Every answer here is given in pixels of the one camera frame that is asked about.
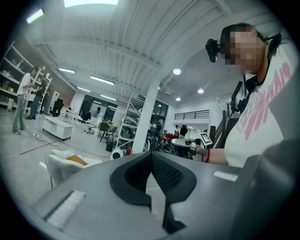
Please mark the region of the white square pillar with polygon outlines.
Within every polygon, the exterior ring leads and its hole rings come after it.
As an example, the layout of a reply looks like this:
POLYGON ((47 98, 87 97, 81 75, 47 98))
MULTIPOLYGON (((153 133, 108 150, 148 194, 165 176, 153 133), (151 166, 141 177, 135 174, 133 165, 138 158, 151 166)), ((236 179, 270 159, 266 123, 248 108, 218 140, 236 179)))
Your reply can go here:
POLYGON ((158 94, 158 87, 160 81, 154 79, 149 85, 148 92, 146 94, 146 99, 142 108, 142 113, 136 130, 134 143, 132 146, 132 153, 141 153, 143 151, 144 143, 146 140, 150 119, 153 112, 153 107, 158 94))

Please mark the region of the white low coffee table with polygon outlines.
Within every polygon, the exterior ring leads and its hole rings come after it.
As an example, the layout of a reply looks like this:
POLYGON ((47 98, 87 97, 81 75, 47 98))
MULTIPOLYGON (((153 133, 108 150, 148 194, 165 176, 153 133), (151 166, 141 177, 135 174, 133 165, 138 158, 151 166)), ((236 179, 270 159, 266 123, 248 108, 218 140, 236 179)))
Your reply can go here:
POLYGON ((73 125, 65 123, 55 117, 45 117, 43 122, 43 131, 46 131, 63 141, 71 138, 72 129, 73 125))

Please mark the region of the white egg-shaped floor cushion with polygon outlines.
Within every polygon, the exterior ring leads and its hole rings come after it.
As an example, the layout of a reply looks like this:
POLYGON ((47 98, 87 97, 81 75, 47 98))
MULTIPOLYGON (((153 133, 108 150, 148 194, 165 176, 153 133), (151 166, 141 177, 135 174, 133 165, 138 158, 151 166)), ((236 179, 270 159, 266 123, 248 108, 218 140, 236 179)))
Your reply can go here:
POLYGON ((80 170, 103 163, 101 159, 85 158, 76 154, 88 163, 88 165, 83 166, 79 163, 67 160, 67 158, 72 155, 75 154, 70 151, 51 150, 51 152, 45 156, 45 165, 50 174, 51 183, 54 183, 55 186, 58 186, 80 170))

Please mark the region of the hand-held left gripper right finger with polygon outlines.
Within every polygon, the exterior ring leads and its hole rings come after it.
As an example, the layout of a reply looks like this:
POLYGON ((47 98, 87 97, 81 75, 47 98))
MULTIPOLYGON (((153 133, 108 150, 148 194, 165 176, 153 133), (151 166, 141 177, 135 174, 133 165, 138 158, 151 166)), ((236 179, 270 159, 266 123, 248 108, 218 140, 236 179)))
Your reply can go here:
POLYGON ((163 235, 155 240, 230 240, 230 199, 241 168, 152 153, 152 174, 165 195, 163 235))

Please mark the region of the orange pillow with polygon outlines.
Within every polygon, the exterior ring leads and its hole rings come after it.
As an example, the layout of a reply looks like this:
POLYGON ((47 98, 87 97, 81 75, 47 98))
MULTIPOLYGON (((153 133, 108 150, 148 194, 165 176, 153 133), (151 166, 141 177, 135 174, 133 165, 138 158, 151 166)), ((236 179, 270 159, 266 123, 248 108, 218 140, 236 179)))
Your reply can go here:
POLYGON ((79 163, 79 164, 81 164, 81 165, 83 165, 83 166, 88 165, 87 162, 85 162, 84 160, 82 160, 82 159, 81 159, 79 156, 77 156, 77 155, 69 156, 69 157, 67 158, 67 160, 70 160, 70 161, 79 163))

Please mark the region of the black office chair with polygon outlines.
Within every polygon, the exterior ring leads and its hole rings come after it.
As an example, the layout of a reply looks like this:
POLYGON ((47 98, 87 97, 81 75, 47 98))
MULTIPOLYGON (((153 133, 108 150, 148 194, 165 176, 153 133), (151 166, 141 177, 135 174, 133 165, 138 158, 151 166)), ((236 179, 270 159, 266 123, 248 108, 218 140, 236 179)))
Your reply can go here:
POLYGON ((64 106, 63 100, 62 99, 57 99, 54 102, 54 106, 53 106, 52 110, 50 111, 51 115, 53 117, 59 117, 60 111, 61 111, 63 106, 64 106))

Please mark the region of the white open shelf unit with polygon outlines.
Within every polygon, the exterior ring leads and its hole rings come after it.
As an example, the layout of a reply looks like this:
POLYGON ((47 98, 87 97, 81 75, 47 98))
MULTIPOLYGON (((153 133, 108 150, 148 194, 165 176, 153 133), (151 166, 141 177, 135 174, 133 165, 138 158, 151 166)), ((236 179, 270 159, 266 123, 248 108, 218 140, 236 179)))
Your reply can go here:
MULTIPOLYGON (((0 60, 0 105, 7 107, 8 111, 16 108, 17 91, 24 74, 30 70, 33 65, 17 50, 15 41, 12 41, 0 60)), ((41 77, 45 77, 46 88, 42 94, 39 104, 43 103, 45 95, 49 95, 49 86, 52 79, 50 74, 45 72, 45 66, 39 69, 37 75, 31 80, 35 86, 30 88, 27 93, 26 108, 24 114, 30 113, 31 103, 36 95, 38 86, 41 85, 41 77)))

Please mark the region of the dark dining chair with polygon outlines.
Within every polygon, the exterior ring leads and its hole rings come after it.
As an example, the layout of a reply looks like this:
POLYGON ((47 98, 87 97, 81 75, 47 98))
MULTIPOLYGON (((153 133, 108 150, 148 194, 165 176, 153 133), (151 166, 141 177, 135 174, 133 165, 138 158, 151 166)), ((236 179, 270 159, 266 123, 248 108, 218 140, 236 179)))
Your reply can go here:
POLYGON ((100 142, 102 141, 103 137, 108 133, 109 129, 109 124, 106 122, 101 122, 100 123, 100 128, 99 128, 99 133, 98 133, 98 138, 100 139, 100 142))

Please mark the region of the person's right forearm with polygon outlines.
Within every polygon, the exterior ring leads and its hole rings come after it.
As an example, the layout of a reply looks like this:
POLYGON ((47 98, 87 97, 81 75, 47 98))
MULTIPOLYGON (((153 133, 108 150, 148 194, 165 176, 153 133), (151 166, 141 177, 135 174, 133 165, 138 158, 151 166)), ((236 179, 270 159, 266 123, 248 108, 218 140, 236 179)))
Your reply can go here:
POLYGON ((228 165, 224 149, 207 149, 202 156, 202 161, 209 164, 228 165))

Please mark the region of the white office chair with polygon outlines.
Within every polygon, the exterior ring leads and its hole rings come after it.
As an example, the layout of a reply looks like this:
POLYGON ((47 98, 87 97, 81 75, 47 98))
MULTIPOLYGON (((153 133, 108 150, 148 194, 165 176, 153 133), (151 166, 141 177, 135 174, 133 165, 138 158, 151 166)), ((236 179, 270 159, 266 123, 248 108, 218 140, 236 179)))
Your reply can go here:
POLYGON ((95 133, 95 128, 97 127, 97 122, 98 122, 98 118, 91 117, 91 119, 88 120, 85 124, 86 127, 87 127, 85 132, 87 134, 94 134, 95 133))

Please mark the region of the grey-green dining chair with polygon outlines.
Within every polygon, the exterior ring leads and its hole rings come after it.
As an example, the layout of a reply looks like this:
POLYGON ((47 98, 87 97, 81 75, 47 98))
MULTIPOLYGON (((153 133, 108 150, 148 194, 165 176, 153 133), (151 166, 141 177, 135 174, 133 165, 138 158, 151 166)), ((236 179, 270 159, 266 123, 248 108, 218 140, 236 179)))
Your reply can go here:
POLYGON ((113 127, 113 128, 110 128, 110 129, 107 130, 107 132, 106 132, 106 142, 108 142, 110 138, 112 139, 112 142, 113 142, 114 134, 115 134, 116 131, 117 131, 117 127, 113 127))

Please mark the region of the white pet carrier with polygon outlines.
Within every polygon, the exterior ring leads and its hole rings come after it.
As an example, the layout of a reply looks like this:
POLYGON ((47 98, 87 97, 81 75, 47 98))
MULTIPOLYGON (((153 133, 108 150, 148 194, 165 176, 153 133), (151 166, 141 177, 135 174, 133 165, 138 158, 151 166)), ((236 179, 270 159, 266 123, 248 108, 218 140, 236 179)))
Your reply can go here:
POLYGON ((110 161, 124 157, 124 151, 122 149, 114 149, 110 155, 110 161))

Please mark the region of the row of parked bicycles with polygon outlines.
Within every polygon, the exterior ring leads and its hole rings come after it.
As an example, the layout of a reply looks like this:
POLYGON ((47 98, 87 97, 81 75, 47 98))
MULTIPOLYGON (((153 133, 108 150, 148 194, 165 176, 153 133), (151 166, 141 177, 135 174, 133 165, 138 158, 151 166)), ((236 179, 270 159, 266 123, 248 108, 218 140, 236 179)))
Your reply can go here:
POLYGON ((172 155, 177 155, 175 147, 172 145, 173 135, 163 135, 154 130, 148 130, 146 136, 147 151, 163 152, 172 155))

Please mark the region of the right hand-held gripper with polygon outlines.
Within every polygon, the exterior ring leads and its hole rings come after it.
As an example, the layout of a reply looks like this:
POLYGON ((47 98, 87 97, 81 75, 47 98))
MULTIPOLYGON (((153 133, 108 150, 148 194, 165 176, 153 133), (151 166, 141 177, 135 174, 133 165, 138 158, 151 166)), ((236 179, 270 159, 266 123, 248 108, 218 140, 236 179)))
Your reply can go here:
POLYGON ((187 139, 172 139, 172 145, 179 148, 190 148, 191 151, 203 155, 213 141, 210 139, 207 132, 200 132, 200 136, 194 140, 187 139))

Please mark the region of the white desk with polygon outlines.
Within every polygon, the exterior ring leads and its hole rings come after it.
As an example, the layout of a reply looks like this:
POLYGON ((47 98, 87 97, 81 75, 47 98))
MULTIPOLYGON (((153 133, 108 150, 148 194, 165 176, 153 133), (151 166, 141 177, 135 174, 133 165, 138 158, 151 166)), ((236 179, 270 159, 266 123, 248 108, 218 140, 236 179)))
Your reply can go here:
POLYGON ((62 120, 63 121, 69 123, 70 125, 73 125, 76 123, 78 117, 79 117, 78 112, 75 112, 73 110, 63 107, 63 111, 62 111, 62 120))

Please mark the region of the black balcony railing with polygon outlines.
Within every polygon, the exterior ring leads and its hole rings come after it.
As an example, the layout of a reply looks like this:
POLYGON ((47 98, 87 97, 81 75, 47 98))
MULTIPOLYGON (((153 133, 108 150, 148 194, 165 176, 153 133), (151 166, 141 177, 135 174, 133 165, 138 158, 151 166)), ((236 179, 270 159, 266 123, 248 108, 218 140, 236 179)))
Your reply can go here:
POLYGON ((210 116, 209 110, 193 111, 177 113, 174 116, 175 120, 195 120, 195 119, 207 119, 210 116))

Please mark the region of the table with green cloth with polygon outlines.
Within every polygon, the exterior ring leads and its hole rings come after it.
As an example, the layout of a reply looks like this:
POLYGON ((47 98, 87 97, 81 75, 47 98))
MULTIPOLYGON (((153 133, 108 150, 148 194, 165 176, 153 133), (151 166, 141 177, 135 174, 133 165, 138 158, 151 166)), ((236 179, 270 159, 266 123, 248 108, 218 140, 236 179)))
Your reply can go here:
POLYGON ((98 128, 98 129, 100 129, 101 124, 102 124, 103 122, 108 124, 109 129, 111 129, 111 128, 114 127, 114 125, 112 124, 112 121, 111 121, 111 120, 104 121, 104 119, 101 119, 101 121, 97 124, 97 128, 98 128))

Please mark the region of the dark staircase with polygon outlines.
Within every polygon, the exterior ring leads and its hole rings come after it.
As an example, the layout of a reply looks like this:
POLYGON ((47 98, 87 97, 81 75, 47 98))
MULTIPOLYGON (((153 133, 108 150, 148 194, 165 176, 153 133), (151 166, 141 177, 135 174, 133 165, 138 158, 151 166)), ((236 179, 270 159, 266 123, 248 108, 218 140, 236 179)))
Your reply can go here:
POLYGON ((223 110, 223 116, 219 125, 210 127, 209 137, 212 143, 208 146, 210 149, 223 149, 225 147, 225 142, 232 129, 231 118, 234 112, 229 113, 229 110, 223 110))

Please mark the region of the white pink-print T-shirt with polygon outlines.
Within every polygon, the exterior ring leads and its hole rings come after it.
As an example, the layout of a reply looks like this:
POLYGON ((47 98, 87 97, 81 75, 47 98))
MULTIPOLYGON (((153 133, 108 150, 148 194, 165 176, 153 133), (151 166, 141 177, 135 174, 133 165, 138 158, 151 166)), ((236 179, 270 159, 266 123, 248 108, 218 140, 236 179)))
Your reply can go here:
POLYGON ((249 156, 261 154, 267 147, 283 140, 269 104, 285 88, 299 61, 300 55, 294 44, 281 44, 270 60, 263 84, 256 85, 255 77, 247 80, 250 94, 247 106, 225 142, 229 166, 243 167, 249 156))

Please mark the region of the white metal storage rack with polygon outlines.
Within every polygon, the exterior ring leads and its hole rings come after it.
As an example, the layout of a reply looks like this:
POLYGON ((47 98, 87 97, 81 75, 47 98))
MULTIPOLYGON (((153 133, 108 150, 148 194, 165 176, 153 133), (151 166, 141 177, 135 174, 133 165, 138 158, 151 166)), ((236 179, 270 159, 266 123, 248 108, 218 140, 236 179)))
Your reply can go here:
POLYGON ((123 152, 132 149, 145 100, 146 96, 135 93, 132 93, 129 98, 121 123, 118 126, 116 143, 116 148, 123 150, 123 152))

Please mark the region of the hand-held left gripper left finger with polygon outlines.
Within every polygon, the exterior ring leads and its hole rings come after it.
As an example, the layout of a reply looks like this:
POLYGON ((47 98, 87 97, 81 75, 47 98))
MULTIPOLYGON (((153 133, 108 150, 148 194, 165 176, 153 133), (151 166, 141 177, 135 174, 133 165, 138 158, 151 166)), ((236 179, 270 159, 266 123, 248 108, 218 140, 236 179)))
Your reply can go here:
POLYGON ((133 154, 88 166, 44 195, 33 208, 34 226, 50 240, 158 240, 168 234, 146 206, 119 198, 110 176, 133 154))

